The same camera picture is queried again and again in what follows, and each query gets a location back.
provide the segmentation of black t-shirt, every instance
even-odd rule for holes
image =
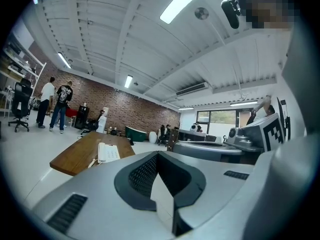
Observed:
[[[58,100],[56,104],[59,107],[66,107],[67,102],[71,101],[73,91],[69,85],[61,85],[56,91],[56,94],[58,94]]]

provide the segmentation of red brick wall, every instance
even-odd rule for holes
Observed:
[[[125,125],[137,130],[156,132],[161,125],[177,127],[180,113],[160,106],[148,100],[138,98],[124,91],[115,91],[104,84],[59,70],[33,42],[29,50],[46,66],[34,90],[34,95],[41,93],[43,86],[55,77],[53,85],[58,89],[72,81],[73,96],[69,105],[78,110],[79,105],[87,103],[90,109],[88,118],[96,119],[103,107],[108,107],[106,128],[116,127],[125,132]]]

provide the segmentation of wooden table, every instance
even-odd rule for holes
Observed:
[[[92,131],[53,159],[50,167],[64,174],[75,176],[87,169],[92,160],[98,157],[100,142],[116,145],[120,158],[135,155],[127,138]]]

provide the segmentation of ceiling vent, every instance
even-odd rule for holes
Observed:
[[[185,99],[194,99],[203,96],[208,96],[213,93],[211,86],[209,86],[206,82],[191,86],[189,88],[180,90],[176,93],[176,95],[180,98]]]

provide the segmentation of jeans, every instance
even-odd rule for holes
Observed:
[[[44,120],[45,120],[48,106],[49,106],[48,99],[41,101],[39,109],[38,109],[38,115],[36,117],[36,121],[38,122],[39,127],[41,127],[44,124]]]
[[[53,128],[56,122],[56,119],[58,117],[60,111],[60,130],[64,130],[64,125],[65,125],[65,115],[66,115],[66,107],[59,107],[58,105],[55,105],[53,115],[51,118],[51,123],[50,123],[50,128]]]

